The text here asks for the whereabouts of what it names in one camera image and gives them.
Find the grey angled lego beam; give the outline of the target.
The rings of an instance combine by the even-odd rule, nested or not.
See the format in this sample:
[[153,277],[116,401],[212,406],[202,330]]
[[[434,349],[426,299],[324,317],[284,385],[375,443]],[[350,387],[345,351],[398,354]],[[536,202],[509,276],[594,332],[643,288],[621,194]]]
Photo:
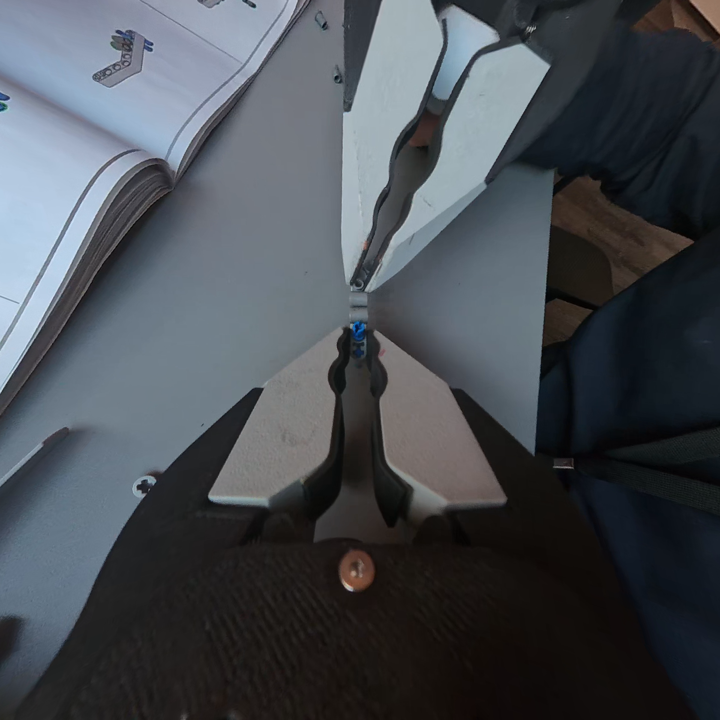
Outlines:
[[355,278],[350,283],[348,329],[350,360],[357,370],[367,363],[368,353],[372,351],[374,343],[369,319],[369,295],[365,281],[362,277]]

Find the lego instruction booklet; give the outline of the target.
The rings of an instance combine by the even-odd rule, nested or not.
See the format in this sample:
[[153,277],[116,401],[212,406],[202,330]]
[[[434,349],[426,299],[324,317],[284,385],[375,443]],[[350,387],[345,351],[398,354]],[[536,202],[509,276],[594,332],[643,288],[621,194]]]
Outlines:
[[308,1],[1,2],[1,411]]

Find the black chair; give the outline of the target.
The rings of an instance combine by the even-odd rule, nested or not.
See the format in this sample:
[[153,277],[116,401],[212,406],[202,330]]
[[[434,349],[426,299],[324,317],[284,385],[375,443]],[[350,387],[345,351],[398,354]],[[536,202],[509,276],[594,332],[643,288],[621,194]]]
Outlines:
[[614,296],[611,263],[590,241],[551,225],[545,302],[596,311]]

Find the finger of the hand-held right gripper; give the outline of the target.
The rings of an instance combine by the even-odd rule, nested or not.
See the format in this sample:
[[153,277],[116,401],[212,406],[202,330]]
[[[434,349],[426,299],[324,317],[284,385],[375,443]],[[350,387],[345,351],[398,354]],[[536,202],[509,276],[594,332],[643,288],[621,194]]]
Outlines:
[[345,1],[340,245],[350,287],[367,256],[398,155],[414,133],[447,46],[432,1]]
[[367,293],[403,269],[487,187],[488,171],[549,64],[468,12],[436,12],[447,46],[394,164],[367,261]]

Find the grey curved lego panel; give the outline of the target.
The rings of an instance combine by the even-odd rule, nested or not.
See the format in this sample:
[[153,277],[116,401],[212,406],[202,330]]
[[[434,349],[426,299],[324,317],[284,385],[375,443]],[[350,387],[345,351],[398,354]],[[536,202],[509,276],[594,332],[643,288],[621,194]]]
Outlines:
[[10,467],[1,476],[1,487],[23,475],[35,464],[39,463],[46,455],[48,455],[62,440],[70,434],[70,428],[67,426],[60,427],[48,437],[43,439],[38,445],[26,453],[18,462]]

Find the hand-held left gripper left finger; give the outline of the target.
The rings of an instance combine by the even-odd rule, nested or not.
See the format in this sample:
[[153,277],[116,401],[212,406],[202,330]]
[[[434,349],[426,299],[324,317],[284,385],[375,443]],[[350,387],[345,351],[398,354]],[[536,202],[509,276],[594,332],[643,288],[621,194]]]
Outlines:
[[208,499],[315,521],[341,488],[347,329],[338,328],[276,373],[225,460]]

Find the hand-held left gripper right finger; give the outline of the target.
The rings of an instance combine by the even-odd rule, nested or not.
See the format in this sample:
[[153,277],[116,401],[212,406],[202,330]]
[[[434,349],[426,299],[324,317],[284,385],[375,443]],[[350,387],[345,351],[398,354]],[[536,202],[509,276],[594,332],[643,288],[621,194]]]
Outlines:
[[507,495],[450,386],[378,330],[368,333],[373,493],[409,541],[432,517],[504,509]]

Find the person's right forearm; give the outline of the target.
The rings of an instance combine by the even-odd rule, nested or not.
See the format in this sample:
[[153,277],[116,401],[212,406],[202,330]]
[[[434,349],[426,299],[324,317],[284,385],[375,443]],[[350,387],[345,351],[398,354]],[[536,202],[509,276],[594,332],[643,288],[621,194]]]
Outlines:
[[719,238],[719,48],[615,22],[571,102],[518,162],[588,176],[689,240]]

